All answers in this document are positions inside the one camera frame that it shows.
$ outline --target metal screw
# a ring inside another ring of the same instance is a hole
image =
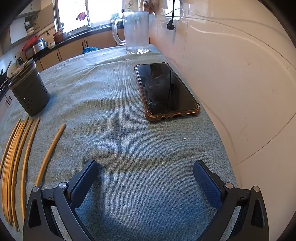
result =
[[[35,187],[33,187],[33,189],[32,189],[33,192],[37,192],[38,190],[39,190],[39,187],[38,187],[38,186],[35,186]]]
[[[60,183],[59,188],[65,188],[67,186],[67,183]]]
[[[257,187],[257,186],[254,186],[253,189],[254,189],[255,192],[259,192],[260,191],[260,188]]]
[[[233,185],[232,185],[232,183],[226,183],[226,184],[225,184],[225,186],[226,186],[228,189],[231,189],[231,188],[233,188]]]

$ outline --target cabinet door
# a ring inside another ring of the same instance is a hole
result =
[[[45,28],[54,22],[54,4],[50,4],[38,13],[38,18],[36,19],[37,26],[40,29]]]
[[[10,40],[13,44],[17,40],[20,40],[27,36],[25,18],[18,18],[12,22],[9,26]]]
[[[3,96],[2,100],[0,101],[0,121],[2,120],[3,116],[5,115],[9,106],[9,102],[5,96]]]
[[[40,63],[40,60],[37,60],[37,61],[36,61],[36,69],[37,69],[37,71],[38,71],[39,73],[41,73],[41,72],[43,71],[43,67],[42,67],[42,65],[41,65],[41,63]]]
[[[10,90],[10,89],[8,89],[8,91],[6,92],[5,96],[8,99],[8,101],[9,101],[10,104],[13,101],[13,99],[15,98],[15,95],[13,94],[12,90]]]
[[[40,63],[41,63],[44,70],[60,63],[61,61],[62,61],[62,58],[59,54],[58,49],[52,51],[51,53],[45,55],[43,58],[40,59]]]
[[[23,15],[29,12],[40,11],[41,9],[41,0],[32,1],[19,15]]]
[[[71,43],[68,43],[60,47],[59,52],[61,54],[62,60],[66,60],[66,59],[81,55],[84,48],[85,48],[84,39],[81,38],[79,40],[73,41]]]
[[[41,1],[42,0],[34,0],[33,2],[31,2],[31,5],[29,5],[30,11],[31,12],[40,11],[41,10]]]
[[[84,38],[87,47],[97,47],[98,49],[114,47],[116,42],[112,36],[112,31],[105,31],[93,34]]]

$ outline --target chopstick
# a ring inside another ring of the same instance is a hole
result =
[[[20,131],[19,131],[19,135],[17,137],[15,146],[14,146],[14,150],[12,153],[12,159],[10,161],[10,165],[9,165],[9,169],[8,169],[8,179],[7,179],[7,207],[8,207],[8,214],[9,214],[9,220],[12,223],[13,219],[12,219],[12,208],[11,208],[11,183],[12,183],[12,172],[13,172],[13,167],[14,167],[14,163],[15,163],[15,157],[17,154],[17,150],[18,150],[18,146],[20,144],[20,139],[22,138],[22,134],[24,132],[24,129],[28,123],[29,118],[27,117],[25,119],[25,122],[23,123]]]
[[[16,130],[18,128],[18,125],[19,125],[20,121],[21,121],[21,119],[19,119],[18,122],[16,123],[16,125],[15,125],[15,127],[14,127],[14,129],[13,129],[13,131],[12,131],[12,133],[11,133],[9,139],[8,139],[8,141],[7,141],[7,144],[6,144],[6,147],[5,147],[3,156],[2,156],[1,164],[0,164],[0,179],[1,179],[1,174],[2,174],[2,168],[3,168],[4,160],[6,158],[7,152],[8,152],[9,147],[10,147],[10,143],[11,143],[11,141],[12,141],[14,135],[15,135],[15,132],[16,132]]]
[[[10,165],[12,162],[12,156],[13,156],[13,152],[15,149],[15,145],[17,143],[17,139],[19,137],[20,131],[22,129],[23,126],[23,122],[19,123],[17,132],[15,133],[14,139],[12,144],[10,145],[10,150],[9,150],[9,154],[7,157],[7,160],[5,162],[5,166],[4,166],[4,174],[3,174],[3,179],[2,179],[2,204],[4,206],[4,214],[5,214],[5,218],[7,220],[7,222],[9,223],[9,225],[11,225],[11,221],[9,218],[9,211],[8,211],[8,205],[7,205],[7,189],[8,189],[8,175],[9,175],[9,169],[10,169]]]
[[[26,138],[28,136],[29,130],[32,126],[33,119],[30,119],[29,125],[27,126],[23,136],[22,140],[19,144],[17,155],[15,157],[15,165],[13,167],[13,173],[12,173],[12,183],[11,183],[11,208],[12,208],[12,220],[13,220],[13,226],[16,231],[18,231],[18,222],[17,222],[17,216],[15,212],[15,185],[16,185],[16,176],[17,176],[17,169],[20,161],[20,156],[22,154],[22,149],[24,147]]]
[[[38,173],[38,176],[37,176],[37,179],[36,179],[36,182],[35,182],[35,186],[40,186],[41,184],[41,181],[43,179],[43,176],[44,176],[44,172],[45,172],[45,169],[47,167],[47,164],[48,164],[48,161],[49,161],[49,158],[54,150],[54,147],[56,146],[57,142],[59,141],[59,138],[61,137],[64,129],[66,128],[66,124],[64,123],[61,128],[59,129],[58,133],[56,134],[54,140],[52,141],[45,157],[44,157],[44,160],[43,160],[43,163],[41,165],[41,168],[39,170],[39,173]]]
[[[38,118],[35,126],[33,128],[33,131],[31,133],[28,146],[26,149],[25,153],[25,158],[24,158],[24,164],[22,166],[22,180],[21,180],[21,187],[20,187],[20,199],[21,199],[21,209],[22,209],[22,219],[25,221],[25,214],[26,214],[26,199],[25,199],[25,181],[26,181],[26,173],[27,173],[27,166],[28,166],[28,160],[29,160],[29,155],[32,147],[32,143],[35,137],[35,133],[37,131],[38,124],[40,122],[40,119]]]

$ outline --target kitchen counter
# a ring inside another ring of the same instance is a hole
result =
[[[4,98],[5,94],[9,90],[8,86],[6,86],[1,92],[0,92],[0,101]]]
[[[123,24],[122,23],[118,23],[117,25],[117,29],[121,29],[123,28]],[[52,51],[66,45],[66,44],[69,44],[73,41],[76,41],[78,39],[81,39],[81,38],[84,38],[84,37],[87,37],[87,36],[90,36],[90,35],[93,35],[93,34],[98,34],[98,33],[102,33],[102,32],[106,32],[106,31],[112,31],[112,25],[110,26],[106,26],[106,27],[103,27],[103,28],[98,28],[98,29],[94,29],[94,30],[91,30],[91,31],[87,31],[87,32],[84,32],[84,33],[81,33],[81,34],[78,34],[76,36],[73,36],[63,42],[60,42],[59,44],[55,45],[53,48],[51,49],[48,49],[47,51],[43,52],[39,57],[37,57],[35,60],[39,60],[41,59],[42,57],[44,57],[45,55],[51,53]]]

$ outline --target glass mug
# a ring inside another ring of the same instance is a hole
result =
[[[118,22],[123,22],[125,40],[118,37]],[[149,52],[149,12],[124,12],[122,18],[114,19],[112,35],[118,45],[126,46],[127,54]]]

